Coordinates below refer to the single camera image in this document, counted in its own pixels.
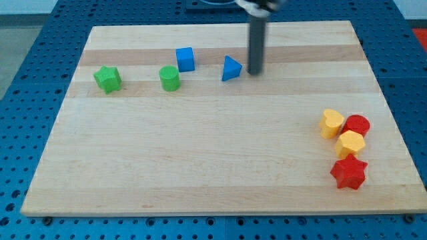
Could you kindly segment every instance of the green star block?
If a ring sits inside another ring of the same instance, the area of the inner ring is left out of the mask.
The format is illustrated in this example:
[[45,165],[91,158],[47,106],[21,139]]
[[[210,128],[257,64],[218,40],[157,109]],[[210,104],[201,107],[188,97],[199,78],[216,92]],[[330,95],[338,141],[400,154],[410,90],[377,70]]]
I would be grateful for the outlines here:
[[105,94],[121,89],[121,78],[117,67],[102,66],[98,72],[93,74],[93,76],[95,77],[98,87],[103,89]]

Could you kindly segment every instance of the green block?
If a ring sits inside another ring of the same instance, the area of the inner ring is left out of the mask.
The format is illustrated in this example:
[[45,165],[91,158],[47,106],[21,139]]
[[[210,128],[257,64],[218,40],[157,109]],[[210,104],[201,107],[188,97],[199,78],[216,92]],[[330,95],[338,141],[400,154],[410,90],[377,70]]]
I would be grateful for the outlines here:
[[93,74],[93,76],[95,77],[98,87],[103,89],[105,94],[121,89],[121,78],[117,67],[102,66],[98,72]]
[[165,91],[176,91],[181,86],[179,71],[174,66],[165,66],[159,71],[161,87]]

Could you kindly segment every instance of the yellow hexagon block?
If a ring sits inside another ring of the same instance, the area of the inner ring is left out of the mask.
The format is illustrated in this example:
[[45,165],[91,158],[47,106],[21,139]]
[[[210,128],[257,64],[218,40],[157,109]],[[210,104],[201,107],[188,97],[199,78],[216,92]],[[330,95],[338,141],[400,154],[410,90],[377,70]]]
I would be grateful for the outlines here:
[[335,144],[335,152],[339,159],[345,159],[349,154],[357,157],[364,147],[365,140],[363,140],[363,136],[349,130],[338,137],[338,141]]
[[320,135],[325,139],[335,137],[340,131],[340,127],[344,122],[344,116],[333,109],[325,109],[319,126],[322,129]]

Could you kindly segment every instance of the green cylinder block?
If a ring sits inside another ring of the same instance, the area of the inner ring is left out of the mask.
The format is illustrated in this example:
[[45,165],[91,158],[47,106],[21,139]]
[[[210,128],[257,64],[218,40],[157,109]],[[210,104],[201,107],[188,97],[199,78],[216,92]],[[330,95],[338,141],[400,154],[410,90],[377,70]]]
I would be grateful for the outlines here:
[[159,71],[161,87],[165,91],[176,91],[181,86],[179,82],[179,71],[174,66],[165,66]]

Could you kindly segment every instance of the toy block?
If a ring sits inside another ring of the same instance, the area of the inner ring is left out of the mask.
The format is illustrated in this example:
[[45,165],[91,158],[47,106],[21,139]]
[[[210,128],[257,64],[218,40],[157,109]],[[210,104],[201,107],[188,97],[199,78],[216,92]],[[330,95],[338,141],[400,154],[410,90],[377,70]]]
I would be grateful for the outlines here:
[[340,159],[346,158],[349,154],[357,157],[364,147],[365,140],[363,140],[363,136],[349,130],[338,137],[338,141],[335,144],[335,152]]
[[346,123],[342,127],[341,134],[345,133],[348,130],[362,134],[365,137],[369,131],[370,124],[369,121],[361,115],[351,115],[347,118]]
[[330,173],[336,179],[337,188],[350,187],[357,190],[365,181],[366,166],[366,162],[349,154],[345,159],[336,161]]
[[226,56],[224,59],[224,70],[222,73],[222,81],[227,81],[235,77],[240,76],[240,71],[242,70],[242,64],[238,63],[236,60],[232,59],[229,56]]
[[176,61],[179,72],[194,71],[194,54],[191,47],[176,49]]
[[176,91],[181,86],[179,82],[179,72],[174,66],[162,67],[159,71],[161,87],[165,91]]
[[93,76],[95,77],[98,87],[103,89],[105,94],[121,89],[121,78],[117,67],[102,66],[98,72],[93,74]]
[[319,122],[319,126],[322,129],[320,135],[325,139],[335,137],[340,131],[343,122],[344,116],[341,113],[332,109],[325,109]]

